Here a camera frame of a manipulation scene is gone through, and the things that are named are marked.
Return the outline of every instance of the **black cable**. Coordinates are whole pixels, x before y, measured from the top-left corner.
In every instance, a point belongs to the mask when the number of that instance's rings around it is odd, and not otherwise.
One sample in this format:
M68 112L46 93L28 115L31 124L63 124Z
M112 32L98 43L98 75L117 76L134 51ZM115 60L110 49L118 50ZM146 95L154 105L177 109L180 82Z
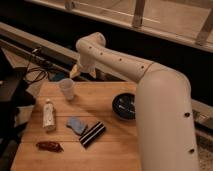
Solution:
M34 49L30 56L29 56L29 63L27 65L27 73L25 75L25 81L30 85L30 84L33 84L33 83L36 83L36 82L39 82L45 78L47 78L49 81L50 81L50 74L51 73L65 73L65 71L61 70L61 69L56 69L53 67L53 64L47 60L37 60L37 55L39 54L40 52L40 49ZM35 63L37 63L38 65L40 65L39 67L34 67L34 68L31 68L29 69L29 66L32 62L32 59L35 61ZM32 74L34 72L38 72L38 74L36 75L36 77L33 79L33 80L29 80L27 78L27 75L29 74Z

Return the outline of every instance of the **sponge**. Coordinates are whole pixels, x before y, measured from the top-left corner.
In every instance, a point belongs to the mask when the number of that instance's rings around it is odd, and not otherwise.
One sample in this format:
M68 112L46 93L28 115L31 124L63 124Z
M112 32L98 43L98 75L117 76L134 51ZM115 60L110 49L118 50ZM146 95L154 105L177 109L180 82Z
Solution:
M80 121L77 117L71 116L68 119L67 127L71 128L75 134L82 135L87 129L88 125Z

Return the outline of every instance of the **railing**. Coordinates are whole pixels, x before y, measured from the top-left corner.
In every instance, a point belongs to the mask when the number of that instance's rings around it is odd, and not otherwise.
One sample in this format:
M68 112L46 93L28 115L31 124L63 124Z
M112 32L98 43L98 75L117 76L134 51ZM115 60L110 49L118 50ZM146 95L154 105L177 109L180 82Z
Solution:
M213 52L212 0L27 0Z

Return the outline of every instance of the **black chair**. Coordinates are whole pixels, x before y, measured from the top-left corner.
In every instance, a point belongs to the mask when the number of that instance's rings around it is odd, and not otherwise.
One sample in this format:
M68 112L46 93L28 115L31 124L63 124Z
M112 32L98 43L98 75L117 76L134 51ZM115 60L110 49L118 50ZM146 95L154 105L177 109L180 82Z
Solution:
M0 48L0 157L11 140L21 141L18 133L25 129L26 123L14 127L18 107L35 104L33 96L26 91L29 86L23 80L26 72L26 67L13 68Z

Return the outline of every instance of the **glass panel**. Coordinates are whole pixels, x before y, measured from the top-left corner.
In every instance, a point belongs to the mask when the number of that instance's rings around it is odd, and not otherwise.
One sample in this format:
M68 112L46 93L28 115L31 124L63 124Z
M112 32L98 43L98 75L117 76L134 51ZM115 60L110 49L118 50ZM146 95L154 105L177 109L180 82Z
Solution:
M135 9L135 0L75 0L73 2L77 10L129 24L132 22Z
M28 1L65 10L66 0ZM132 28L136 1L140 0L73 0L69 12ZM137 31L194 44L212 7L212 0L146 0L142 27ZM207 42L213 43L213 33Z
M143 26L195 39L210 12L208 5L200 0L147 0Z

